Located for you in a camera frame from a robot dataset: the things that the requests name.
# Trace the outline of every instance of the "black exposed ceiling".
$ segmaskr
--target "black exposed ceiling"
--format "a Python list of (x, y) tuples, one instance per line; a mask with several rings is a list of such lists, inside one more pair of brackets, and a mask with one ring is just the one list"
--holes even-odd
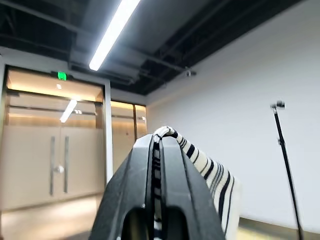
[(93, 72), (88, 64), (120, 0), (0, 0), (0, 46), (64, 60), (112, 88), (147, 95), (298, 2), (141, 0)]

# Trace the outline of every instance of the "small camera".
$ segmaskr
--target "small camera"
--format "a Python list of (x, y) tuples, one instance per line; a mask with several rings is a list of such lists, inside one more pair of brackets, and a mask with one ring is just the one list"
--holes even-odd
[(191, 76), (194, 76), (194, 75), (196, 75), (196, 72), (194, 72), (194, 71), (191, 71), (191, 70), (185, 71), (185, 76), (186, 77), (191, 77)]

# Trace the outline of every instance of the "green exit sign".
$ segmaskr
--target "green exit sign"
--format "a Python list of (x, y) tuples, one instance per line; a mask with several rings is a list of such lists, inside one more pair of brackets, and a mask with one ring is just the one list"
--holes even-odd
[(62, 81), (67, 81), (67, 74), (63, 71), (58, 71), (58, 79)]

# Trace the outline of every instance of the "striped cloth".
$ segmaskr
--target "striped cloth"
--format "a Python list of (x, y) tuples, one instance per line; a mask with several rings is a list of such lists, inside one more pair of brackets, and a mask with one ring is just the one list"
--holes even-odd
[(240, 217), (241, 184), (220, 163), (206, 156), (177, 131), (169, 126), (163, 126), (153, 134), (154, 178), (154, 240), (162, 239), (161, 221), (161, 172), (159, 142), (162, 137), (170, 136), (176, 139), (182, 151), (188, 156), (195, 168), (206, 182), (212, 196), (214, 207), (221, 220), (221, 227), (227, 240), (235, 240)]

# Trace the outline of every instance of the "microphone stand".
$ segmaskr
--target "microphone stand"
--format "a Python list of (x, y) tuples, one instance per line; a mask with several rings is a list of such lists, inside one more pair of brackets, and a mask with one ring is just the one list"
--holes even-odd
[(295, 213), (295, 219), (296, 219), (296, 224), (297, 224), (297, 228), (298, 228), (298, 236), (299, 236), (299, 240), (303, 240), (304, 234), (303, 234), (303, 229), (301, 227), (299, 214), (298, 214), (298, 207), (297, 207), (297, 201), (296, 201), (296, 196), (295, 196), (294, 182), (293, 182), (292, 175), (291, 175), (291, 170), (290, 170), (290, 165), (289, 165), (289, 160), (288, 160), (288, 155), (287, 155), (287, 150), (286, 150), (286, 144), (285, 144), (284, 136), (282, 135), (282, 130), (281, 130), (280, 121), (279, 121), (279, 117), (278, 117), (278, 111), (277, 111), (277, 108), (285, 108), (285, 103), (282, 101), (278, 101), (276, 104), (271, 105), (271, 108), (273, 109), (275, 123), (276, 123), (276, 127), (277, 127), (277, 130), (279, 133), (278, 143), (282, 149), (282, 154), (283, 154), (285, 168), (286, 168), (286, 174), (287, 174), (288, 180), (289, 180), (291, 197), (292, 197), (294, 213)]

